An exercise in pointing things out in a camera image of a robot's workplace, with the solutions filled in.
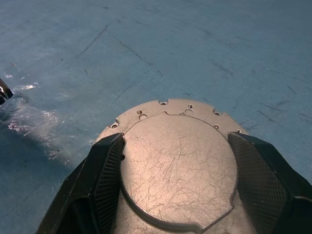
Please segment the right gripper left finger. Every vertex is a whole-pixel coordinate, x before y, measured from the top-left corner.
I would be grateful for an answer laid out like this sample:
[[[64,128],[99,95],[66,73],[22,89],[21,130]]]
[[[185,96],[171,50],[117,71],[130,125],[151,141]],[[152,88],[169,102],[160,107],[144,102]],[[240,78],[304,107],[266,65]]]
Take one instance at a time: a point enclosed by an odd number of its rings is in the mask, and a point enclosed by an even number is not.
[[[38,234],[112,234],[116,226],[122,133],[95,143],[88,156],[64,180]]]

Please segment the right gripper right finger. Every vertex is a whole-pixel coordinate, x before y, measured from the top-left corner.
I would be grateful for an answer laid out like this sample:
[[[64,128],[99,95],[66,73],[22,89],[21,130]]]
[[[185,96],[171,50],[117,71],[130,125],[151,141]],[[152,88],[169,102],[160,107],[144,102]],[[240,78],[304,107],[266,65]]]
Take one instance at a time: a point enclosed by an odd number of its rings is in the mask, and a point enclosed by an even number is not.
[[[259,234],[310,234],[312,186],[268,142],[230,132],[243,207]]]

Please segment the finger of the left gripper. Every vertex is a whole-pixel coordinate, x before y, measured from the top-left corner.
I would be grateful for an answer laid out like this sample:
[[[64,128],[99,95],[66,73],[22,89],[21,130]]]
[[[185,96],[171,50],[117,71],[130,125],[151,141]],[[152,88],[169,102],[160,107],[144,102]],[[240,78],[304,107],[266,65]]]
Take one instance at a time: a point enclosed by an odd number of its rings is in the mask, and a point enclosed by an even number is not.
[[[4,104],[13,96],[10,88],[5,84],[5,82],[0,79],[0,105]]]

